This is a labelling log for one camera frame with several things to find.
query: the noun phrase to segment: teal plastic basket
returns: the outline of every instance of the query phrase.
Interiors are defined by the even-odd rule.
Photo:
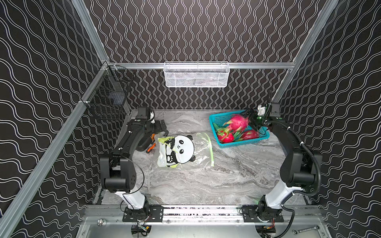
[[[218,114],[212,114],[209,116],[209,122],[210,126],[212,127],[213,135],[215,136],[215,139],[217,141],[217,144],[220,146],[220,148],[227,148],[231,146],[237,146],[237,145],[246,145],[246,144],[252,144],[256,143],[261,140],[268,139],[270,137],[270,133],[267,131],[267,127],[262,126],[261,129],[259,130],[259,138],[251,139],[251,140],[245,140],[245,141],[235,141],[231,143],[220,143],[218,141],[218,137],[216,134],[216,131],[213,126],[213,122],[216,123],[218,126],[223,126],[223,124],[232,118],[233,114],[239,114],[243,112],[244,110],[241,111],[234,111],[234,112],[224,112],[224,113],[218,113]],[[245,131],[252,130],[250,126],[248,126]]]

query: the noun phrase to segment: plastic basket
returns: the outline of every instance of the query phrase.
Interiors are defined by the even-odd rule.
[[[259,138],[251,139],[251,140],[245,140],[245,141],[236,141],[236,142],[231,142],[231,143],[220,143],[216,134],[216,131],[213,126],[213,122],[216,123],[218,126],[223,126],[223,124],[232,118],[233,114],[239,114],[243,112],[244,110],[241,111],[234,111],[234,112],[224,112],[224,113],[218,113],[218,114],[212,114],[209,116],[209,122],[210,126],[212,127],[213,135],[217,141],[217,144],[220,146],[220,148],[227,148],[231,146],[237,146],[237,145],[246,145],[246,144],[252,144],[256,143],[261,140],[268,139],[270,137],[270,133],[267,131],[267,127],[262,126],[259,132]],[[250,126],[248,126],[245,131],[252,130]]]
[[[123,105],[126,101],[122,80],[104,75],[85,105],[90,115],[98,120],[122,120],[125,118]]]
[[[224,88],[229,78],[228,62],[165,62],[167,87]]]

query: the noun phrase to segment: wrench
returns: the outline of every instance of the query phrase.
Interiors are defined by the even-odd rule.
[[[302,232],[307,232],[310,230],[319,230],[319,229],[320,229],[320,227],[318,225],[316,225],[314,227],[310,227],[310,228],[306,228],[306,229],[293,230],[292,232],[294,233],[294,235],[297,235],[297,234],[302,233]]]

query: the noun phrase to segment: white wire basket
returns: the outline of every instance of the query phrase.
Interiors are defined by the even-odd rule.
[[[228,62],[165,62],[165,85],[170,88],[224,88]]]

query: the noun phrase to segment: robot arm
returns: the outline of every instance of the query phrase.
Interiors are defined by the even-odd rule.
[[[139,107],[136,118],[127,123],[127,132],[121,142],[111,153],[100,158],[102,188],[120,196],[132,210],[147,207],[145,196],[139,189],[130,192],[136,184],[136,170],[132,160],[134,151],[144,151],[152,142],[152,134],[163,131],[168,135],[164,120],[155,121],[154,117],[152,109]],[[114,169],[117,165],[120,165],[120,170]]]
[[[249,125],[257,131],[262,126],[268,127],[279,139],[286,155],[280,167],[281,181],[258,203],[258,217],[270,220],[281,213],[284,203],[295,193],[314,195],[319,191],[322,155],[310,151],[287,121],[280,117],[279,103],[268,103],[265,108],[260,107],[258,111],[248,109],[243,115],[249,117]]]

